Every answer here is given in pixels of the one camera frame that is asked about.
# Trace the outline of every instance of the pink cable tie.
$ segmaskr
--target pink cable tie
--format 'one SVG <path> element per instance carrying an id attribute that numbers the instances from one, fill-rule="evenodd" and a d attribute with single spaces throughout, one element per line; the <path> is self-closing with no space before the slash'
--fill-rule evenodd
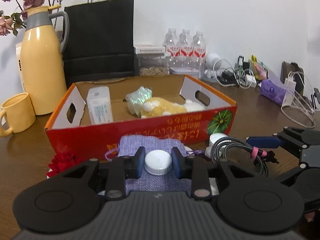
<path id="1" fill-rule="evenodd" d="M 251 153 L 251 158 L 252 158 L 253 160 L 256 159 L 256 157 L 257 157 L 257 155 L 258 155 L 258 151 L 259 151 L 259 148 L 253 147 L 253 150 L 252 150 L 252 153 Z"/>
<path id="2" fill-rule="evenodd" d="M 266 151 L 262 151 L 261 157 L 266 157 L 267 156 L 267 152 Z"/>

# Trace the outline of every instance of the red ribbon bow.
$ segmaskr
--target red ribbon bow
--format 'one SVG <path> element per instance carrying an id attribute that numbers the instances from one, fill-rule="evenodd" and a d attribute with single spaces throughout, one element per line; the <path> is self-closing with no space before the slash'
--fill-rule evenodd
<path id="1" fill-rule="evenodd" d="M 52 171 L 49 171 L 47 176 L 51 178 L 52 176 L 76 166 L 83 161 L 84 159 L 74 156 L 72 153 L 56 154 L 52 159 L 52 163 L 48 164 Z"/>

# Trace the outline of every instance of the yellow mug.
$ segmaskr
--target yellow mug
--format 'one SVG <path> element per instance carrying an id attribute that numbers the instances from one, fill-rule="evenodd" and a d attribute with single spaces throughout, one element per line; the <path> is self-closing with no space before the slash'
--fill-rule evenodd
<path id="1" fill-rule="evenodd" d="M 21 93 L 6 100 L 0 111 L 0 137 L 7 137 L 12 133 L 28 129 L 36 120 L 29 93 Z M 9 128 L 2 127 L 2 118 L 5 118 Z"/>

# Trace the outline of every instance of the red cardboard box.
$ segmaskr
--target red cardboard box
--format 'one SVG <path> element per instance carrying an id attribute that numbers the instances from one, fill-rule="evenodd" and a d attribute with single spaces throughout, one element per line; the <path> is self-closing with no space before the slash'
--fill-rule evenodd
<path id="1" fill-rule="evenodd" d="M 106 85 L 110 90 L 113 123 L 91 125 L 86 98 L 90 88 Z M 131 115 L 125 96 L 140 86 L 152 96 L 183 104 L 201 102 L 205 111 L 141 119 Z M 123 135 L 142 134 L 178 139 L 184 144 L 205 141 L 212 133 L 228 134 L 237 104 L 220 91 L 189 75 L 128 77 L 72 84 L 50 116 L 45 131 L 57 154 L 71 152 L 84 159 L 103 160 L 118 147 Z"/>

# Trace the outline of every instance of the box handle hole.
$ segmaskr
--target box handle hole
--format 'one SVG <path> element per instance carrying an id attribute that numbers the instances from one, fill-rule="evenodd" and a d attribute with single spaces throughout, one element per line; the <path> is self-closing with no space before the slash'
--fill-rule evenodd
<path id="1" fill-rule="evenodd" d="M 73 103 L 71 103 L 71 105 L 67 111 L 67 119 L 68 119 L 69 123 L 73 122 L 75 114 L 76 114 L 76 107 Z"/>
<path id="2" fill-rule="evenodd" d="M 205 106 L 210 105 L 210 98 L 199 90 L 196 92 L 195 98 L 198 99 Z"/>

